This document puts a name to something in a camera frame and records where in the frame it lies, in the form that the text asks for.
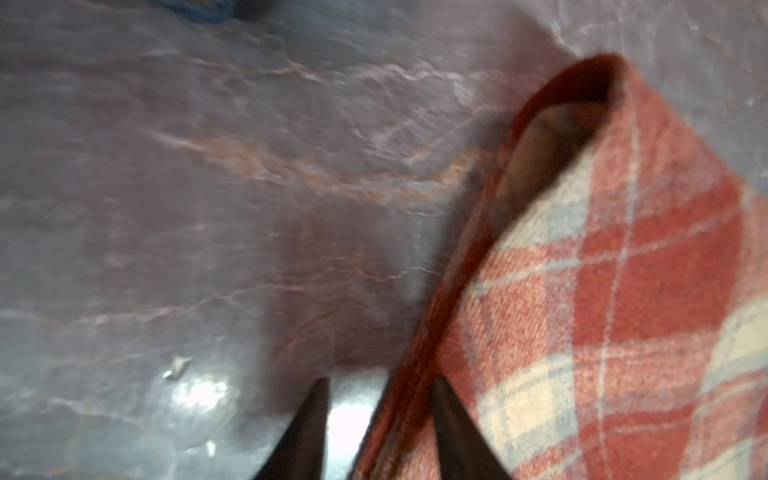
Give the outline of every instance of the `plaid fabric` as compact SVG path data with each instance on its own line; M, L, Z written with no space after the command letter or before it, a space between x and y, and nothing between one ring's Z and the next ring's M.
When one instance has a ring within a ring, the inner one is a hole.
M439 477L437 372L518 480L768 478L764 199L613 55L499 159L355 478Z

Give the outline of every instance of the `blue fabric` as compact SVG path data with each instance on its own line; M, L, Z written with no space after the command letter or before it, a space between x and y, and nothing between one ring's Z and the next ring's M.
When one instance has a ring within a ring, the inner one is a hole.
M221 23L232 16L237 0L155 0L193 22Z

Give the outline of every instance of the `fabric fold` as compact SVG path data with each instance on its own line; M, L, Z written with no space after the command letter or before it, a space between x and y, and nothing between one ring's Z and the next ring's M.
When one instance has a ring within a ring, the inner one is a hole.
M526 478L768 475L768 206L627 62L577 63L498 151L354 478L438 478L446 375Z

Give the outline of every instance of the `red plaid cloth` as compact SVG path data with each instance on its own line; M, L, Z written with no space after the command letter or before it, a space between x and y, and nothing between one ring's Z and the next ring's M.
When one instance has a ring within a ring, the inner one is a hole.
M599 124L560 129L567 166L525 136L563 114ZM614 55L536 94L499 158L355 478L439 477L437 372L518 480L768 477L764 199Z

